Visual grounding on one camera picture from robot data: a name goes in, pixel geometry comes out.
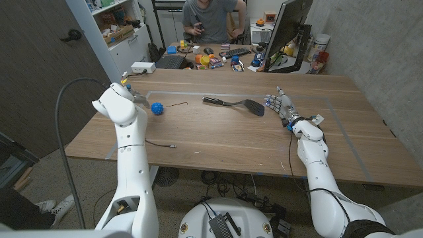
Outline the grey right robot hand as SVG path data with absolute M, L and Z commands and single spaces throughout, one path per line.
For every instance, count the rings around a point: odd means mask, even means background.
M 283 127 L 291 130 L 295 124 L 305 118 L 301 116 L 291 99 L 277 87 L 278 95 L 266 95 L 266 106 L 277 112 L 282 119 Z

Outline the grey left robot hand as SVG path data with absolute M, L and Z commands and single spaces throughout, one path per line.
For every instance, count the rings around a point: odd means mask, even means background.
M 132 94 L 133 99 L 132 102 L 135 104 L 142 104 L 147 109 L 150 109 L 150 103 L 148 102 L 147 98 L 143 96 L 140 92 L 132 89 L 132 86 L 130 84 L 126 85 L 127 90 Z

